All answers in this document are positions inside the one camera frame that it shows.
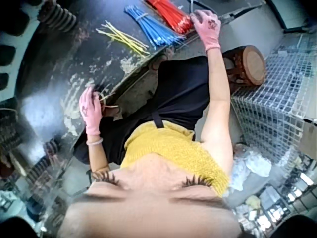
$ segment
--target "hand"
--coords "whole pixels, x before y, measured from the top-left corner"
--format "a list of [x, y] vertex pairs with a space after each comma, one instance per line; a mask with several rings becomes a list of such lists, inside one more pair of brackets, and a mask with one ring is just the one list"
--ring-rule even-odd
[[86, 123], [86, 134], [99, 135], [99, 123], [102, 118], [101, 106], [98, 93], [92, 91], [92, 87], [86, 88], [80, 96], [79, 109]]
[[208, 10], [196, 10], [195, 13], [202, 18], [201, 23], [195, 14], [192, 13], [190, 16], [200, 39], [205, 45], [206, 51], [212, 48], [220, 48], [219, 32], [221, 22], [218, 20], [217, 15]]

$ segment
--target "bundle of cable ties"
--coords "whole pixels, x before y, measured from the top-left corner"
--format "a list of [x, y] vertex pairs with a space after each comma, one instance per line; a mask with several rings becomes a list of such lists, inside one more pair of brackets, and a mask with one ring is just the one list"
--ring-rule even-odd
[[[117, 30], [110, 22], [108, 21], [105, 21], [105, 22], [106, 22], [106, 25], [101, 24], [102, 29], [96, 29], [96, 31], [99, 34], [109, 36], [114, 40], [125, 43], [127, 46], [129, 46], [132, 50], [134, 50], [136, 53], [138, 53], [142, 57], [145, 57], [144, 54], [146, 55], [149, 54], [149, 52], [146, 51], [146, 49], [149, 46], [145, 45], [144, 43], [134, 38], [133, 36], [130, 36], [122, 31]], [[104, 30], [107, 28], [110, 31], [112, 31], [112, 33], [105, 32]]]
[[181, 44], [186, 39], [184, 35], [172, 31], [136, 6], [128, 6], [124, 11], [140, 25], [154, 49], [162, 45]]
[[177, 33], [185, 34], [193, 28], [189, 15], [178, 9], [169, 0], [146, 0], [146, 2], [154, 7]]

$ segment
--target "wristband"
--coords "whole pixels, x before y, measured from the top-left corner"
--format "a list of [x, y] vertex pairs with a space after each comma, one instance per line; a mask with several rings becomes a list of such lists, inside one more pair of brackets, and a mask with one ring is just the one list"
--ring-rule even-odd
[[96, 141], [96, 142], [86, 142], [86, 144], [88, 145], [88, 146], [90, 146], [90, 145], [99, 145], [99, 144], [101, 144], [102, 142], [104, 141], [104, 139], [103, 138], [101, 138], [99, 141]]

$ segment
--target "worn table surface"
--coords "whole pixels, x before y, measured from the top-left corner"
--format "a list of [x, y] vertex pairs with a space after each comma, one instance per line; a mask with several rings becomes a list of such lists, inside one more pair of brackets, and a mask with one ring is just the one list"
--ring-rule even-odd
[[[220, 16], [239, 9], [256, 7], [262, 0], [201, 0]], [[189, 11], [187, 0], [174, 0]], [[20, 71], [17, 99], [25, 143], [20, 146], [29, 161], [42, 155], [42, 143], [57, 138], [69, 151], [84, 129], [78, 100], [89, 85], [100, 85], [106, 94], [129, 82], [129, 76], [163, 48], [150, 46], [150, 55], [142, 58], [127, 46], [111, 41], [95, 31], [108, 20], [117, 29], [149, 44], [137, 23], [123, 12], [137, 5], [155, 13], [141, 0], [75, 0], [68, 9], [77, 16], [76, 27], [68, 34], [36, 34], [26, 52]]]

